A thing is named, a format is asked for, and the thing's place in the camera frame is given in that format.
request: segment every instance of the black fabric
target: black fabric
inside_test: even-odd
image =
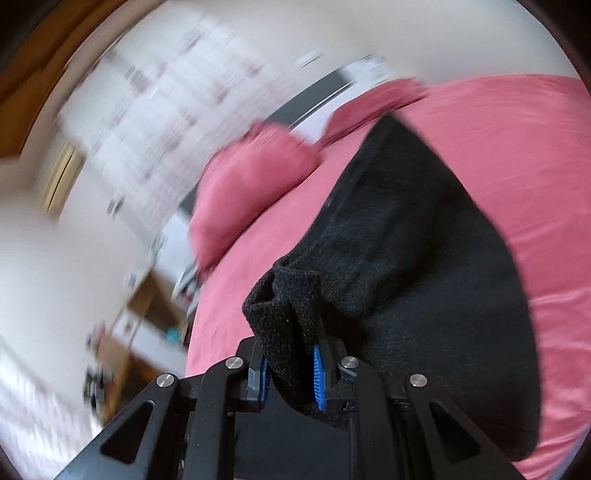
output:
[[[303,413],[342,425],[313,402],[321,318],[328,335],[380,373],[426,375],[511,460],[535,447],[540,382],[512,258],[454,174],[391,116],[374,126],[243,312],[277,390]]]

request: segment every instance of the black gripper frame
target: black gripper frame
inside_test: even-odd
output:
[[[349,416],[350,479],[523,480],[435,385],[413,387],[361,360],[345,368],[344,344],[322,332],[319,347],[326,411]],[[236,356],[242,365],[231,362],[229,368],[221,361],[203,375],[174,377],[168,387],[154,380],[57,479],[233,479],[236,413],[261,412],[270,377],[254,337],[240,343]],[[459,448],[450,450],[446,429],[460,440]]]

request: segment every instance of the metal screw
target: metal screw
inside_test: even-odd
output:
[[[414,374],[410,377],[410,384],[413,387],[424,387],[427,385],[427,377],[421,374]]]
[[[230,370],[240,368],[242,365],[244,365],[244,360],[239,356],[231,356],[228,360],[226,360],[226,367],[228,367]]]
[[[156,379],[156,384],[159,387],[169,387],[174,383],[174,375],[162,374]]]
[[[340,361],[340,364],[345,368],[356,368],[359,366],[359,360],[354,356],[346,356]]]

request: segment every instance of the pink bedsheet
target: pink bedsheet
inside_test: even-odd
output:
[[[542,382],[541,437],[517,464],[544,479],[591,423],[591,98],[579,80],[500,76],[431,87],[399,111],[455,172],[511,248],[530,299]],[[327,147],[323,164],[264,212],[208,278],[187,375],[252,332],[241,307],[316,217],[371,125]]]

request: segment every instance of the pink pillow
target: pink pillow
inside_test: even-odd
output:
[[[254,125],[214,155],[199,181],[189,226],[199,278],[207,277],[262,212],[319,165],[312,146],[275,124]]]
[[[426,92],[423,84],[415,79],[391,80],[378,85],[337,108],[317,145],[328,147],[386,112],[425,98]]]

